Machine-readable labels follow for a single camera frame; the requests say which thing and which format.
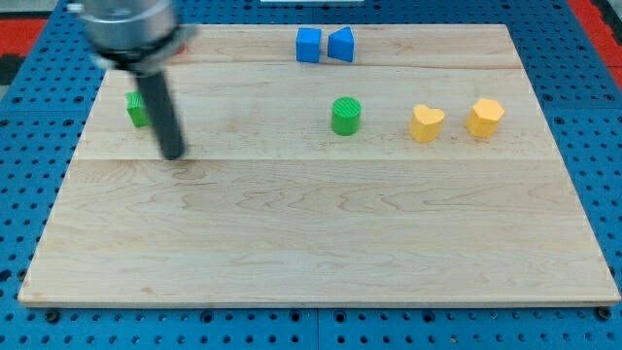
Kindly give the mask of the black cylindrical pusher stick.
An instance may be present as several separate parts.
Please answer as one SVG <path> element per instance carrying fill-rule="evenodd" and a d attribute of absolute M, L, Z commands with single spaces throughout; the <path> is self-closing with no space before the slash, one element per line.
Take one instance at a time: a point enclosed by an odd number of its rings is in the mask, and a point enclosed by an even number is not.
<path fill-rule="evenodd" d="M 137 73 L 134 81 L 144 101 L 162 157 L 168 160 L 180 158 L 186 150 L 184 133 L 164 73 Z"/>

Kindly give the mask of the red block behind arm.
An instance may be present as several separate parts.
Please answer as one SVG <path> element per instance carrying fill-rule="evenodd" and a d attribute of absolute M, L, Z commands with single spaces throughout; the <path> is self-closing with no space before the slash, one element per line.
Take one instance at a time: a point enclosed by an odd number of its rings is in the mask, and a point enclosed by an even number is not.
<path fill-rule="evenodd" d="M 179 48 L 176 49 L 176 51 L 174 51 L 173 55 L 181 54 L 181 53 L 183 53 L 185 51 L 185 49 L 186 49 L 186 45 L 183 44 L 183 45 L 179 46 Z"/>

